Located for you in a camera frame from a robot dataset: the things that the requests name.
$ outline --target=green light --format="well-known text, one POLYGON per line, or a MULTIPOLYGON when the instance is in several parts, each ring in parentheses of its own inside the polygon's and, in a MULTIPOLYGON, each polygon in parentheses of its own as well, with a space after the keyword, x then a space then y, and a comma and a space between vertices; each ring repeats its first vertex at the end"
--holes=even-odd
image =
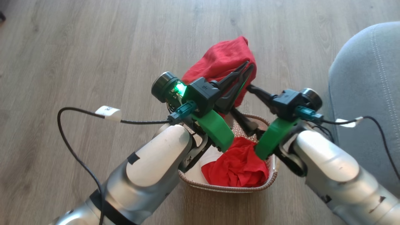
POLYGON ((186 91, 186 85, 184 85, 183 83, 179 83, 174 87, 174 89, 177 90, 181 96, 183 96, 186 91))

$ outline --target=red cloth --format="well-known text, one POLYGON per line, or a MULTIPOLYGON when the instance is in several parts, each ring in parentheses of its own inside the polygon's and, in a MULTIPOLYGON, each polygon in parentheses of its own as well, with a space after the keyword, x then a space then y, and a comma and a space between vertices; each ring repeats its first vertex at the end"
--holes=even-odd
POLYGON ((222 41, 213 45, 195 65, 193 65, 182 77, 185 84, 204 77, 208 82, 212 80, 220 81, 245 61, 254 64, 253 72, 247 80, 245 86, 235 100, 235 107, 238 107, 246 93, 246 87, 256 77, 256 60, 248 47, 248 41, 240 36, 235 40, 222 41))
POLYGON ((201 167, 211 185, 224 187, 259 187, 269 176, 265 162, 254 152, 255 143, 236 137, 227 152, 215 162, 201 167))

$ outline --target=green plastic bracket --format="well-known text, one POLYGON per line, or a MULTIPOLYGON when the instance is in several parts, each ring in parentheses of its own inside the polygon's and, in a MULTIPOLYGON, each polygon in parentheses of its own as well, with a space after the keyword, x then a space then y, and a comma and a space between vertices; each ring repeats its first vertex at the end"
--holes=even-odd
POLYGON ((229 126, 225 123, 224 119, 214 110, 199 118, 192 114, 193 119, 197 120, 200 127, 207 133, 207 135, 214 141, 215 145, 221 149, 222 152, 231 146, 234 134, 229 126))
POLYGON ((274 149, 297 122, 298 119, 289 122, 281 118, 277 118, 272 122, 256 145, 256 155, 262 160, 265 160, 268 156, 272 155, 274 149))

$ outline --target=basket rim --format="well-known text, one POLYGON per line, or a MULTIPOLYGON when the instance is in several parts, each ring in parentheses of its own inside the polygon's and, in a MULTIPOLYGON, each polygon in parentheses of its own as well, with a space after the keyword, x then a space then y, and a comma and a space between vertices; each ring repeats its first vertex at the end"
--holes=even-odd
MULTIPOLYGON (((248 118, 260 120, 261 122, 265 123, 267 125, 267 127, 270 126, 270 123, 266 119, 264 119, 260 116, 248 114, 248 113, 243 113, 243 115, 248 118)), ((260 187, 223 187, 223 186, 216 186, 216 185, 210 185, 210 184, 205 184, 205 183, 198 183, 198 182, 187 179, 183 172, 181 172, 181 171, 178 171, 178 172, 179 172, 179 177, 187 184, 194 186, 194 187, 199 187, 202 189, 208 189, 210 191, 217 190, 217 191, 223 191, 223 192, 238 192, 238 193, 262 191, 262 190, 269 188, 274 183, 276 177, 278 176, 280 160, 275 155, 272 155, 271 157, 273 157, 273 159, 271 159, 271 160, 275 160, 274 172, 272 174, 271 179, 269 179, 268 182, 266 182, 265 184, 263 184, 260 187)))

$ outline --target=woven basket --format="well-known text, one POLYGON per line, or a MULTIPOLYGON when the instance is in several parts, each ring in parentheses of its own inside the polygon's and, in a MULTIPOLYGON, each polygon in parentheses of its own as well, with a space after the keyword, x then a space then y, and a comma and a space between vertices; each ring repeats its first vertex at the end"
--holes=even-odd
MULTIPOLYGON (((250 115, 250 114, 244 114, 247 118, 250 120, 258 123, 259 128, 262 130, 267 130, 268 126, 270 125, 268 121, 265 119, 255 116, 255 115, 250 115)), ((233 133, 235 134, 235 137, 245 137, 248 140, 257 142, 256 136, 252 137, 247 137, 242 128, 237 124, 236 121, 234 121, 233 125, 233 133)), ((198 178, 194 179, 193 174, 196 175, 196 177, 199 177, 199 173, 201 173, 200 165, 197 163, 190 171, 188 171, 186 174, 182 173, 179 171, 179 177, 186 183, 188 183, 190 186, 200 188, 200 189, 205 189, 209 191, 217 191, 217 192, 228 192, 228 193, 250 193, 250 192, 255 192, 255 191, 262 191, 264 189, 267 189, 269 186, 273 184, 273 182, 276 179, 276 176, 278 175, 278 168, 279 168, 279 159, 275 155, 271 155, 267 160, 265 160, 265 164, 268 167, 268 170, 270 172, 268 180, 265 182, 260 187, 222 187, 222 186, 215 186, 215 185, 210 185, 207 183, 205 179, 203 181, 200 181, 198 178)))

